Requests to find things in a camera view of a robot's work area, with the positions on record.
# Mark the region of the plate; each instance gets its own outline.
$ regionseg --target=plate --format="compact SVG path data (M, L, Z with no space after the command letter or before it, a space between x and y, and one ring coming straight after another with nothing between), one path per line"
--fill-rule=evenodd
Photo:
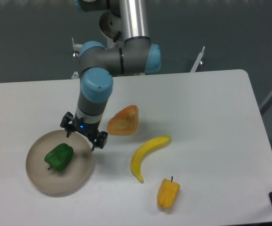
M49 168L45 155L61 143L73 148L69 165L61 172ZM50 196L66 196L78 190L91 171L92 152L87 140L78 133L66 137L65 130L57 130L40 137L26 157L26 172L32 183Z

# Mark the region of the yellow banana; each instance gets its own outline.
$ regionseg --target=yellow banana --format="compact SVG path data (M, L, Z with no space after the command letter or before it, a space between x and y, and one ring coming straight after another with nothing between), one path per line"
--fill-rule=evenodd
M144 179L140 174L140 165L142 159L150 152L167 145L170 142L171 138L172 138L171 136L167 135L155 137L145 142L135 151L131 160L131 171L133 175L139 180L140 183L144 182Z

